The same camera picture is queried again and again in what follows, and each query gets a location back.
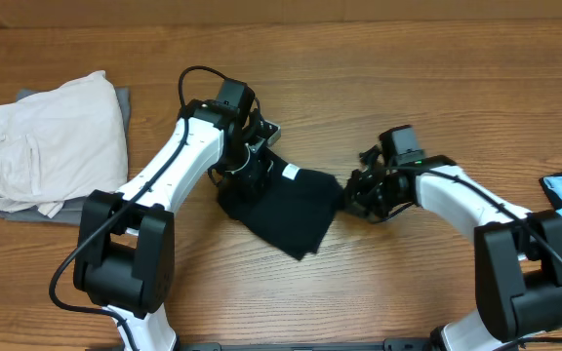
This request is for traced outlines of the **black t-shirt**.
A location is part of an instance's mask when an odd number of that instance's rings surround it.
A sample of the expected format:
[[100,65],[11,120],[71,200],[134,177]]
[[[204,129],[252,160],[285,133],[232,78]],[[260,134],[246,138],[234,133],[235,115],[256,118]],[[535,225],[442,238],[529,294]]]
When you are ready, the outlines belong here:
[[217,201],[232,219],[296,260],[316,254],[336,212],[343,207],[343,188],[327,173],[302,169],[270,150],[269,185],[254,200],[226,185]]

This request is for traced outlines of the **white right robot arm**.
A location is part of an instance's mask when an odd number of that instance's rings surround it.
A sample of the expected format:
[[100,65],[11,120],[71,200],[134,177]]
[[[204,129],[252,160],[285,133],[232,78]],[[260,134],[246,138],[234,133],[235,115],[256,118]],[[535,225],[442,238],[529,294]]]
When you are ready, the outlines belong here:
[[474,246],[476,308],[417,341],[422,350],[519,350],[562,344],[562,217],[515,206],[452,159],[419,151],[387,163],[363,153],[343,191],[347,212],[373,223],[417,206]]

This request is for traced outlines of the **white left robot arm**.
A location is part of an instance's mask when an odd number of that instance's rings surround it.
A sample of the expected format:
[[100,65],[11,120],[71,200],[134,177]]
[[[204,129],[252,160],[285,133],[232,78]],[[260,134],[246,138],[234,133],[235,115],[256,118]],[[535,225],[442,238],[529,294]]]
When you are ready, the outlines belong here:
[[221,174],[222,190],[260,197],[272,169],[262,152],[279,133],[262,120],[251,88],[224,79],[216,98],[181,110],[169,141],[136,177],[87,198],[73,283],[113,320],[121,349],[178,349],[164,306],[175,268],[175,215],[206,172]]

